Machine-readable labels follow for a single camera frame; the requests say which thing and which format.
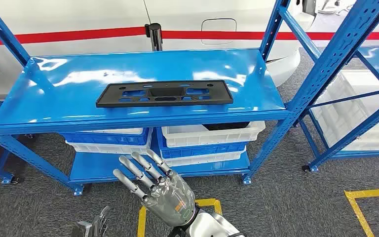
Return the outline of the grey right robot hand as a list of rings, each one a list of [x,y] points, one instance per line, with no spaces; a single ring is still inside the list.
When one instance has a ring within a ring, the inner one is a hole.
[[[144,169],[138,168],[129,158],[121,155],[119,162],[127,168],[149,192],[144,192],[137,184],[127,178],[119,169],[113,175],[122,182],[150,212],[170,227],[184,226],[196,213],[195,195],[187,182],[153,150],[147,155],[163,173],[159,173],[152,163],[138,152],[132,158]]]

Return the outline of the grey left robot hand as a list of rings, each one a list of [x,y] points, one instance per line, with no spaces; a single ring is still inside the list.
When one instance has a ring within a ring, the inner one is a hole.
[[[109,206],[105,206],[101,213],[97,216],[94,217],[93,219],[93,229],[91,231],[93,237],[105,237],[106,236],[106,231],[108,229],[107,225],[107,217],[109,215],[110,211]]]

